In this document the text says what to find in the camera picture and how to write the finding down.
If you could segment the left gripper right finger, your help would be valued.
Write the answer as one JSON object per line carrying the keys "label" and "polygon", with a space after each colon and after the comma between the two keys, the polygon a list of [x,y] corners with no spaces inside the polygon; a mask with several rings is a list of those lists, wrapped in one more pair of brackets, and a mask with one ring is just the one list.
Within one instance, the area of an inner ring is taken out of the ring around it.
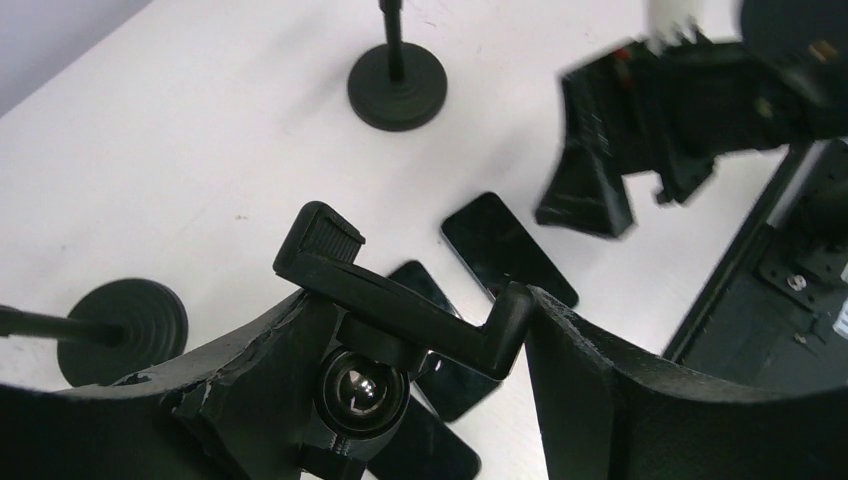
{"label": "left gripper right finger", "polygon": [[605,331],[540,288],[526,358],[552,479],[843,479],[847,391],[712,377]]}

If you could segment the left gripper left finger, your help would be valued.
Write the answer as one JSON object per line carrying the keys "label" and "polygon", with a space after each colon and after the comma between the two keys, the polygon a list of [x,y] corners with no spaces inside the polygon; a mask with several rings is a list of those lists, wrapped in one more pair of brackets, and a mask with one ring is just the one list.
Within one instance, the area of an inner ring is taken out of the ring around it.
{"label": "left gripper left finger", "polygon": [[297,479],[338,322],[299,293],[111,386],[1,390],[5,479]]}

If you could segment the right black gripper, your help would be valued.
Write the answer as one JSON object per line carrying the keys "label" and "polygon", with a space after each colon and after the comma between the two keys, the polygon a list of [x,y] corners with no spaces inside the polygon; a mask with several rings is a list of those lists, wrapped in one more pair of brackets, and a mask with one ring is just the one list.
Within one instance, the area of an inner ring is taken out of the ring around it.
{"label": "right black gripper", "polygon": [[715,157],[749,147],[748,65],[740,43],[699,37],[660,54],[632,41],[566,71],[565,142],[536,222],[619,238],[634,226],[623,178],[646,171],[662,202],[685,202]]}

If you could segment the blue-cased phone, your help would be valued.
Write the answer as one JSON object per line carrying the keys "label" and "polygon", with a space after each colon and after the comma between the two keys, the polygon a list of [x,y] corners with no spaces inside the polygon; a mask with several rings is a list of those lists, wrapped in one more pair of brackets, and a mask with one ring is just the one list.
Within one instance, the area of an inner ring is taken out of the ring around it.
{"label": "blue-cased phone", "polygon": [[491,299],[518,282],[540,287],[568,307],[578,305],[577,291],[495,193],[477,196],[445,218],[440,229]]}

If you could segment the black phone stand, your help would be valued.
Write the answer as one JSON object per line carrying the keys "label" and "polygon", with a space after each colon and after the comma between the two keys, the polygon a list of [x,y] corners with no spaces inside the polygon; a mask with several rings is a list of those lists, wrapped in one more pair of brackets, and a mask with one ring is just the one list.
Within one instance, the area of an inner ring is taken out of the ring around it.
{"label": "black phone stand", "polygon": [[54,339],[57,360],[73,387],[111,385],[182,355],[188,315],[166,285],[143,278],[105,283],[64,317],[3,305],[1,335]]}
{"label": "black phone stand", "polygon": [[431,352],[490,379],[506,378],[536,309],[528,288],[511,283],[475,327],[359,267],[364,242],[328,204],[311,201],[273,263],[279,277],[342,314],[314,381],[314,433],[298,458],[301,471],[320,479],[371,474],[368,461],[395,435]]}
{"label": "black phone stand", "polygon": [[442,110],[448,77],[439,59],[402,38],[400,1],[381,1],[385,42],[361,55],[347,79],[354,113],[388,132],[419,128]]}

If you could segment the black phone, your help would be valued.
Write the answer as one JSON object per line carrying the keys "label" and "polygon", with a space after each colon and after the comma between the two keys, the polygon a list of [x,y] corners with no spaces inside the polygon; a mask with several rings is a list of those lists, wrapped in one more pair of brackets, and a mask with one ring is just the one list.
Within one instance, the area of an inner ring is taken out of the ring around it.
{"label": "black phone", "polygon": [[479,455],[415,398],[395,435],[367,464],[380,480],[473,480],[481,467]]}

